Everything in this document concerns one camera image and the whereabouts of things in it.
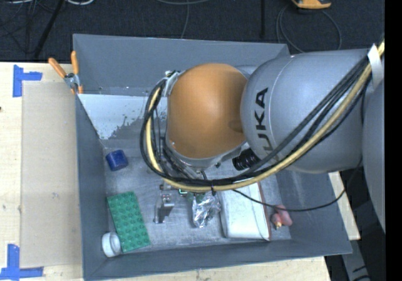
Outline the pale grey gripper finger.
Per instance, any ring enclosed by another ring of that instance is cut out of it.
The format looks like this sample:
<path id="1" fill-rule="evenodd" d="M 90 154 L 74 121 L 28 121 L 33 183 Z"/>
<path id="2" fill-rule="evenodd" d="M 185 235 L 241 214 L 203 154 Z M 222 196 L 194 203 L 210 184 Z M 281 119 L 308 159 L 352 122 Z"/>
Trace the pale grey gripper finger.
<path id="1" fill-rule="evenodd" d="M 163 194 L 163 223 L 175 207 L 175 196 L 173 194 Z"/>
<path id="2" fill-rule="evenodd" d="M 153 222 L 155 224 L 164 223 L 167 209 L 168 208 L 166 207 L 166 194 L 162 193 L 157 197 L 155 206 L 154 206 Z"/>

